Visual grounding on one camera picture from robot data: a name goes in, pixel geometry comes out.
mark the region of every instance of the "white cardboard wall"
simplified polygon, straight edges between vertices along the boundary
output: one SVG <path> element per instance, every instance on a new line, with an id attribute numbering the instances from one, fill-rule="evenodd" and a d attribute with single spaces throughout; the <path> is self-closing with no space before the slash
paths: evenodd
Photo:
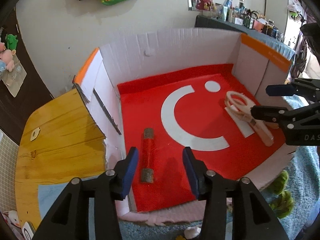
<path id="1" fill-rule="evenodd" d="M 81 83 L 82 92 L 88 101 L 91 101 L 92 91 L 96 84 L 96 79 L 101 64 L 103 64 L 102 56 L 100 51 L 98 51 L 92 62 L 89 63 L 88 71 L 86 72 L 86 75 Z"/>
<path id="2" fill-rule="evenodd" d="M 263 55 L 247 45 L 241 44 L 239 57 L 232 69 L 232 74 L 251 94 L 255 95 L 267 68 L 268 61 L 269 59 Z"/>
<path id="3" fill-rule="evenodd" d="M 113 87 L 184 68 L 233 63 L 240 33 L 220 29 L 166 29 L 121 38 L 100 47 Z"/>
<path id="4" fill-rule="evenodd" d="M 255 93 L 255 98 L 261 105 L 281 106 L 292 109 L 291 106 L 282 99 L 282 97 L 269 97 L 266 94 L 266 87 L 268 85 L 283 84 L 286 76 L 286 73 L 280 70 L 274 63 L 269 61 L 266 72 L 264 73 L 263 80 L 259 86 L 259 89 Z"/>

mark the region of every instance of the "green plush toy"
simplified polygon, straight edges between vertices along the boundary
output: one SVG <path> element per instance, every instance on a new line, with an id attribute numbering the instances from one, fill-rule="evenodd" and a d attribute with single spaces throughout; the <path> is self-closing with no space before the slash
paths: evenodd
<path id="1" fill-rule="evenodd" d="M 272 193 L 279 195 L 285 188 L 289 179 L 289 174 L 287 171 L 282 171 L 279 176 L 270 184 L 267 188 Z"/>
<path id="2" fill-rule="evenodd" d="M 5 37 L 5 40 L 7 41 L 7 49 L 14 50 L 17 48 L 18 40 L 16 38 L 17 38 L 17 35 L 12 35 L 12 34 L 8 34 Z"/>
<path id="3" fill-rule="evenodd" d="M 281 192 L 279 197 L 270 204 L 270 207 L 280 219 L 289 216 L 294 208 L 291 192 L 288 190 Z"/>

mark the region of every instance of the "cardboard box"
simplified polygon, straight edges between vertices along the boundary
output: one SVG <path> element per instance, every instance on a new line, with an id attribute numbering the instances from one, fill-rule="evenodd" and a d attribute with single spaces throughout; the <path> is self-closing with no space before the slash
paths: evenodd
<path id="1" fill-rule="evenodd" d="M 257 20 L 254 20 L 254 22 L 253 22 L 253 28 L 255 29 L 255 30 L 257 30 L 257 31 L 262 31 L 262 29 L 263 29 L 263 27 L 264 27 L 264 24 L 262 24 L 261 22 L 259 22 L 259 21 L 257 21 Z"/>
<path id="2" fill-rule="evenodd" d="M 284 83 L 290 62 L 246 34 L 205 28 L 168 29 L 115 38 L 95 49 L 75 77 L 75 84 L 88 111 L 106 136 L 108 169 L 126 155 L 119 84 L 217 64 L 232 64 L 233 76 L 261 105 L 290 109 L 281 97 L 269 97 L 265 92 L 268 85 Z M 264 187 L 288 165 L 292 158 L 289 153 L 293 151 L 295 147 L 282 145 L 246 176 L 257 188 Z M 170 212 L 164 209 L 141 214 L 135 213 L 134 197 L 130 194 L 129 199 L 117 202 L 116 206 L 118 216 L 124 220 L 161 224 L 201 220 L 205 203 L 194 201 L 170 208 Z"/>
<path id="3" fill-rule="evenodd" d="M 240 18 L 237 18 L 237 17 L 233 17 L 232 18 L 232 23 L 238 24 L 238 25 L 243 25 L 243 19 L 240 19 Z"/>

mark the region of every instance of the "white plush toy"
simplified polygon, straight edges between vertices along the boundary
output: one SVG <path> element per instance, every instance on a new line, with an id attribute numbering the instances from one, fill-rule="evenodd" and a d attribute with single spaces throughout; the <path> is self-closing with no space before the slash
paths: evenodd
<path id="1" fill-rule="evenodd" d="M 9 228 L 12 230 L 14 235 L 18 238 L 18 240 L 24 240 L 22 236 L 22 231 L 20 228 L 17 211 L 4 212 L 2 213 L 2 216 L 4 217 L 4 220 L 6 221 L 6 223 L 8 224 Z"/>
<path id="2" fill-rule="evenodd" d="M 8 217 L 10 218 L 11 223 L 13 223 L 17 228 L 21 228 L 17 211 L 15 210 L 9 211 Z"/>
<path id="3" fill-rule="evenodd" d="M 193 239 L 199 236 L 200 232 L 201 232 L 201 226 L 188 227 L 186 230 L 184 230 L 184 237 L 186 239 Z"/>

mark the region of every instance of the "white logo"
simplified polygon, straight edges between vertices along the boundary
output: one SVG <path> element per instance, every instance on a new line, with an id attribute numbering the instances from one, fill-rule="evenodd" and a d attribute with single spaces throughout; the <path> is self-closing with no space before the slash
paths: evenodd
<path id="1" fill-rule="evenodd" d="M 219 83 L 215 81 L 208 81 L 204 85 L 206 90 L 209 92 L 218 92 L 220 90 Z M 174 116 L 174 108 L 183 96 L 194 93 L 194 89 L 191 85 L 181 87 L 173 91 L 163 102 L 161 108 L 161 121 L 164 129 L 168 135 L 175 140 L 177 143 L 183 146 L 189 146 L 193 150 L 197 151 L 219 151 L 229 147 L 226 139 L 221 136 L 218 138 L 201 138 L 188 133 L 178 124 Z M 251 129 L 249 124 L 245 121 L 235 119 L 232 113 L 228 111 L 228 114 L 236 122 L 236 125 L 241 130 L 244 137 L 248 137 L 253 134 L 254 131 Z"/>

